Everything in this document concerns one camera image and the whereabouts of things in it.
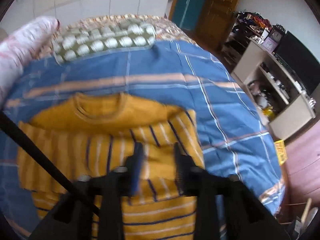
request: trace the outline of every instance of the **wooden stick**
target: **wooden stick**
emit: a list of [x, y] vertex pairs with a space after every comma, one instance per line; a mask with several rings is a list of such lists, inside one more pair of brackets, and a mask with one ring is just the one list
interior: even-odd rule
[[286, 206], [296, 206], [296, 205], [303, 205], [303, 204], [306, 204], [306, 202], [296, 203], [296, 204], [286, 204]]
[[309, 209], [310, 209], [310, 207], [311, 207], [311, 202], [312, 202], [311, 198], [308, 198], [306, 207], [304, 208], [303, 214], [302, 214], [302, 216], [301, 216], [301, 228], [303, 228], [303, 225], [304, 225], [304, 223], [306, 222], [307, 215], [308, 215]]

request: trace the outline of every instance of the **yellow sweater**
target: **yellow sweater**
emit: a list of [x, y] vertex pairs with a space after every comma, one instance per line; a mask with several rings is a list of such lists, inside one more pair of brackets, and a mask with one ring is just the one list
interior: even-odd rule
[[[194, 230], [196, 200], [180, 197], [175, 183], [173, 143], [204, 166], [192, 110], [117, 94], [87, 97], [77, 94], [50, 107], [20, 128], [71, 181], [86, 174], [103, 176], [132, 155], [134, 142], [142, 142], [146, 156], [139, 190], [124, 197], [122, 210], [126, 239], [159, 239]], [[32, 190], [38, 215], [43, 218], [65, 189], [21, 148], [17, 162], [21, 187]], [[96, 205], [101, 205], [97, 197]], [[92, 236], [97, 236], [97, 223]]]

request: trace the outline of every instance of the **black television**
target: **black television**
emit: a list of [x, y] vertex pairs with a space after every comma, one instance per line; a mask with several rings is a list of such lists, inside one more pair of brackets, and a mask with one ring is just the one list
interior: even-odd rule
[[293, 76], [302, 82], [308, 95], [320, 83], [320, 63], [291, 32], [287, 32], [275, 50], [276, 57]]

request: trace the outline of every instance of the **black rod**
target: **black rod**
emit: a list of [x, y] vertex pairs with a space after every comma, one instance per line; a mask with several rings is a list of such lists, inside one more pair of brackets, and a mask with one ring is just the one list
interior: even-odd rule
[[0, 129], [4, 131], [12, 140], [14, 140], [22, 149], [25, 150], [42, 168], [45, 169], [58, 183], [67, 191], [88, 206], [93, 213], [99, 216], [99, 208], [91, 203], [70, 180], [64, 176], [61, 171], [43, 154], [42, 151], [30, 140], [30, 138], [7, 117], [3, 111], [0, 111]]

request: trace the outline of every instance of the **blue plaid bedspread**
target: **blue plaid bedspread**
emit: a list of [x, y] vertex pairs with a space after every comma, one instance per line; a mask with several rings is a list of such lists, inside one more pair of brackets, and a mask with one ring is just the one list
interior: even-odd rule
[[[255, 107], [209, 52], [184, 41], [157, 41], [150, 50], [117, 52], [59, 66], [33, 61], [12, 89], [5, 113], [16, 123], [71, 97], [129, 94], [196, 111], [206, 169], [236, 174], [275, 213], [284, 182], [273, 140]], [[39, 223], [31, 194], [19, 187], [17, 146], [0, 131], [0, 209], [23, 238]]]

